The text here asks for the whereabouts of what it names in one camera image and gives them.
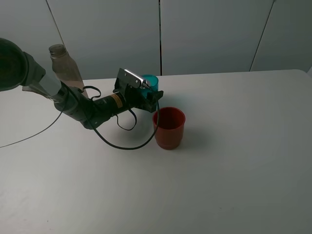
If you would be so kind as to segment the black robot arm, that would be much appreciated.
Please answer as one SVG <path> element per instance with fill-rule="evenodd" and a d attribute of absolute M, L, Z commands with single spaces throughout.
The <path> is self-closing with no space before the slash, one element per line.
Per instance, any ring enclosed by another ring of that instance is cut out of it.
<path fill-rule="evenodd" d="M 0 90 L 8 91 L 18 86 L 52 100 L 57 110 L 90 130 L 132 108 L 152 113 L 163 97 L 163 91 L 153 88 L 150 81 L 120 68 L 113 93 L 92 100 L 83 95 L 84 88 L 68 87 L 58 78 L 48 77 L 31 55 L 13 42 L 1 39 Z"/>

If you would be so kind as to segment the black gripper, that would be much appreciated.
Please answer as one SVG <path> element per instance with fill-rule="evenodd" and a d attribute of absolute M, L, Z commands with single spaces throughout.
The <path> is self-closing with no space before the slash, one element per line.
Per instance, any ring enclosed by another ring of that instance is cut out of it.
<path fill-rule="evenodd" d="M 121 83 L 115 83 L 113 93 L 117 95 L 113 113 L 122 113 L 132 108 L 152 113 L 156 111 L 156 102 L 163 97 L 163 91 L 153 91 L 148 87 L 134 88 Z"/>

